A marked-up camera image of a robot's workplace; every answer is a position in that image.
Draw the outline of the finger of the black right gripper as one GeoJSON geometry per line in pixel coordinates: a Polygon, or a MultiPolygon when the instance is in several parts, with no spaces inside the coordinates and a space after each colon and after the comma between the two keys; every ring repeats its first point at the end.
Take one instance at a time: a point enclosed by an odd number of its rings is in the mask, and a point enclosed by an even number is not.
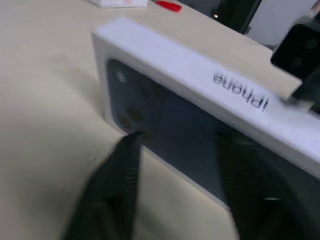
{"type": "Polygon", "coordinates": [[[313,71],[302,84],[282,102],[304,112],[320,113],[320,71],[313,71]]]}

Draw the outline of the white iPhone box lid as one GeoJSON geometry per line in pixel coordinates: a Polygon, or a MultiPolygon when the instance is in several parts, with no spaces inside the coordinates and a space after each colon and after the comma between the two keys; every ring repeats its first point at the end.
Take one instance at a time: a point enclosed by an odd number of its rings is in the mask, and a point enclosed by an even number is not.
{"type": "Polygon", "coordinates": [[[109,125],[222,203],[257,191],[320,215],[320,117],[130,19],[91,39],[109,125]]]}

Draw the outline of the red handled tool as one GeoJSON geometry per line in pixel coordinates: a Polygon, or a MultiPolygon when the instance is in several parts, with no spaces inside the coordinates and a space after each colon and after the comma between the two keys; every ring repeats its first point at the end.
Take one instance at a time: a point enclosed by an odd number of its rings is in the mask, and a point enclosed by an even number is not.
{"type": "Polygon", "coordinates": [[[165,9],[168,9],[170,11],[176,12],[176,13],[178,13],[182,9],[181,5],[173,3],[173,2],[168,2],[165,0],[154,0],[154,2],[157,5],[165,8],[165,9]]]}

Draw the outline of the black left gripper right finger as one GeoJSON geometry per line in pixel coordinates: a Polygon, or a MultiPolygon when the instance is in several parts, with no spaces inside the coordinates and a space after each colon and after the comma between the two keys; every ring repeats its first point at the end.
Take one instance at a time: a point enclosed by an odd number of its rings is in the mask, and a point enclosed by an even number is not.
{"type": "Polygon", "coordinates": [[[216,151],[240,240],[320,240],[320,178],[238,132],[216,151]]]}

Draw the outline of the white foam block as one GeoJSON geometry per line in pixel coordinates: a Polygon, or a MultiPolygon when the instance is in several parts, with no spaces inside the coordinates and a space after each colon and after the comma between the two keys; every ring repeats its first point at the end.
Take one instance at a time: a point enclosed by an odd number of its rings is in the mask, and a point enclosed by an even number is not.
{"type": "Polygon", "coordinates": [[[101,8],[146,7],[149,0],[88,0],[101,8]]]}

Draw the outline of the black background furniture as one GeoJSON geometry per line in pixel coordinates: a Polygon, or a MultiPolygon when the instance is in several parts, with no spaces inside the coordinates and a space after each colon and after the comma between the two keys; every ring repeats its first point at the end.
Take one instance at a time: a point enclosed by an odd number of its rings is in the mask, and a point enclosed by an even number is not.
{"type": "Polygon", "coordinates": [[[245,34],[262,0],[221,0],[210,17],[224,26],[245,34]]]}

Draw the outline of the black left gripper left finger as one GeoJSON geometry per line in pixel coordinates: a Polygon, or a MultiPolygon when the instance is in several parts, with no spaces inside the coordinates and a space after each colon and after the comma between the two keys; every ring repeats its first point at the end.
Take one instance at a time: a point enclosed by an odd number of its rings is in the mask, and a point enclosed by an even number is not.
{"type": "Polygon", "coordinates": [[[132,240],[143,133],[122,137],[87,179],[61,240],[132,240]]]}

